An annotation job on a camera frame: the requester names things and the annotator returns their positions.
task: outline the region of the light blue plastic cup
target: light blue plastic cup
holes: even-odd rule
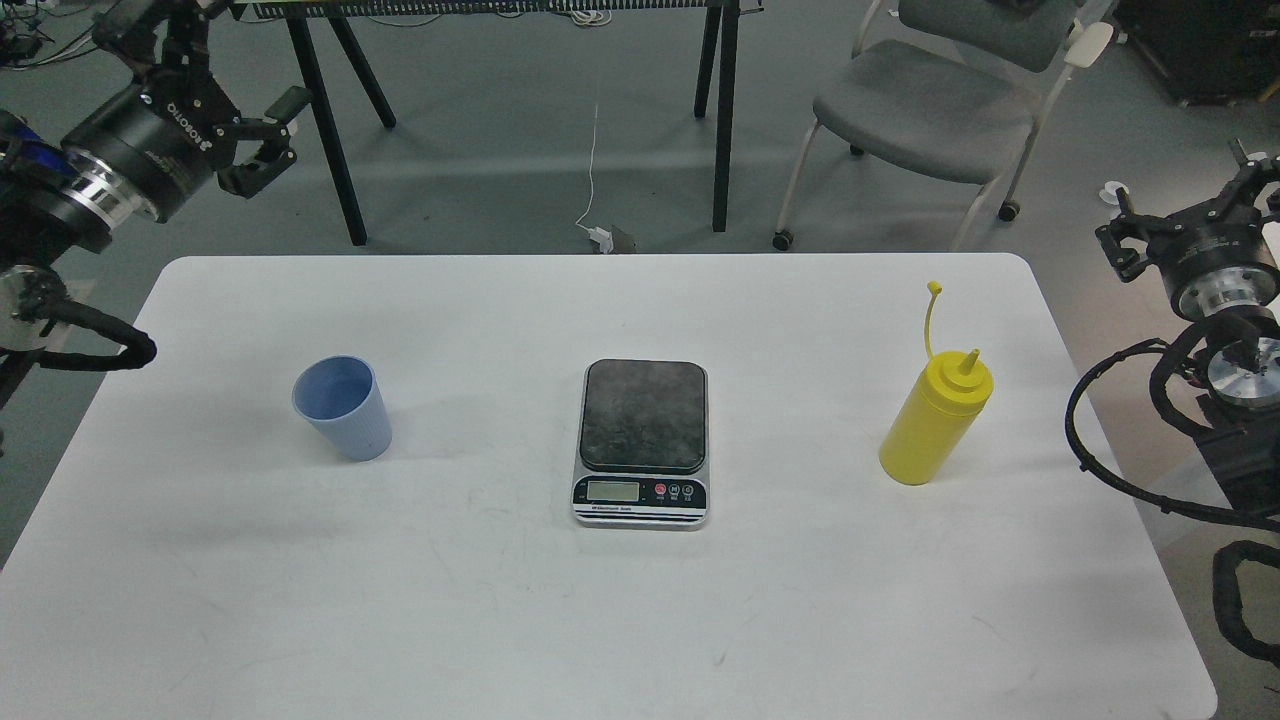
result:
[[[293,409],[352,460],[372,460],[392,443],[378,378],[360,357],[337,355],[307,368],[293,383]]]

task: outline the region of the gray chair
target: gray chair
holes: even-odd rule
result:
[[[805,160],[823,127],[847,142],[854,156],[870,154],[924,176],[982,186],[951,250],[960,246],[992,186],[1015,163],[998,217],[1016,218],[1014,191],[1044,119],[1071,70],[1092,65],[1111,40],[1106,23],[1088,28],[1079,23],[1083,4],[1043,0],[1018,9],[1011,6],[1018,3],[998,0],[899,1],[899,19],[911,29],[978,47],[1033,73],[1060,65],[1057,82],[1042,100],[1032,87],[899,40],[863,50],[882,6],[882,0],[873,0],[859,26],[852,59],[813,101],[815,122],[791,174],[773,246],[788,250],[795,242],[787,223]]]

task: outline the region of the table top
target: table top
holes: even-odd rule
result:
[[[980,347],[996,392],[906,487],[877,447],[931,279],[934,348]],[[198,258],[137,325],[159,357],[105,379],[0,573],[6,716],[1213,714],[1011,255]],[[390,414],[370,462],[289,405],[337,354]],[[602,357],[707,370],[701,529],[572,519]]]

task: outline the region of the black table leg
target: black table leg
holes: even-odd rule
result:
[[[733,147],[733,83],[737,79],[737,20],[741,8],[736,1],[724,8],[721,28],[721,86],[716,118],[716,197],[712,204],[712,229],[724,232],[728,225],[728,161]]]
[[[333,26],[333,33],[338,36],[338,42],[342,44],[342,51],[351,60],[351,67],[356,70],[360,85],[365,86],[369,101],[378,110],[378,118],[383,120],[383,127],[396,127],[396,114],[392,113],[392,106],[387,102],[387,96],[383,95],[383,88],[378,85],[378,78],[374,77],[374,70],[369,67],[369,60],[365,59],[365,51],[360,49],[360,42],[356,41],[356,33],[351,31],[351,23],[347,22],[347,18],[329,18],[329,24]]]
[[[707,97],[712,90],[712,69],[716,65],[716,38],[719,35],[722,8],[707,8],[707,27],[703,29],[703,59],[698,65],[698,95],[694,97],[694,117],[707,117]]]
[[[338,137],[338,124],[333,119],[333,108],[329,106],[329,94],[324,88],[324,78],[320,77],[320,63],[316,60],[315,45],[311,42],[311,31],[307,29],[305,19],[288,18],[284,23],[289,27],[293,53],[298,56],[302,82],[311,91],[311,113],[316,119],[316,129],[320,131],[320,142],[324,145],[324,155],[329,161],[334,190],[338,191],[338,202],[342,204],[342,215],[347,220],[351,243],[365,245],[369,242],[365,219],[360,214],[356,188],[351,184],[347,156],[342,151],[342,140]]]

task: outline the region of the scale display screen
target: scale display screen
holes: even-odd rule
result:
[[[591,480],[586,483],[586,498],[590,501],[637,502],[640,483],[620,483],[613,480]]]

